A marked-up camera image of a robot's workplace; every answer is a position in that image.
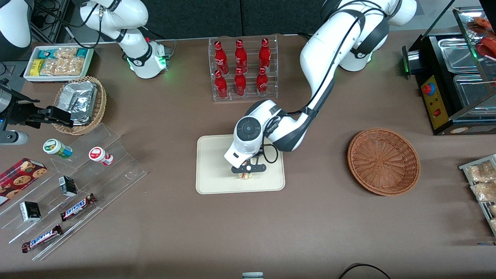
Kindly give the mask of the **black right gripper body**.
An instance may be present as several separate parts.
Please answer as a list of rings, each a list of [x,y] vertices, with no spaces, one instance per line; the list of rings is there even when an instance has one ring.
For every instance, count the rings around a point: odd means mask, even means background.
[[[1,89],[1,129],[8,125],[29,126],[39,129],[41,124],[32,119],[38,115],[39,108],[35,103],[39,99],[31,99],[15,90],[9,88]]]

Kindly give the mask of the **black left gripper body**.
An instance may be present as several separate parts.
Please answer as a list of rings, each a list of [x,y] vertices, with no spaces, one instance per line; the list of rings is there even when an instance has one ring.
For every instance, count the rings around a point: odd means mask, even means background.
[[[266,171],[267,166],[265,164],[251,164],[249,162],[245,162],[239,166],[239,168],[235,168],[232,166],[231,171],[234,174],[250,174],[250,173],[257,173],[257,172],[264,172]]]

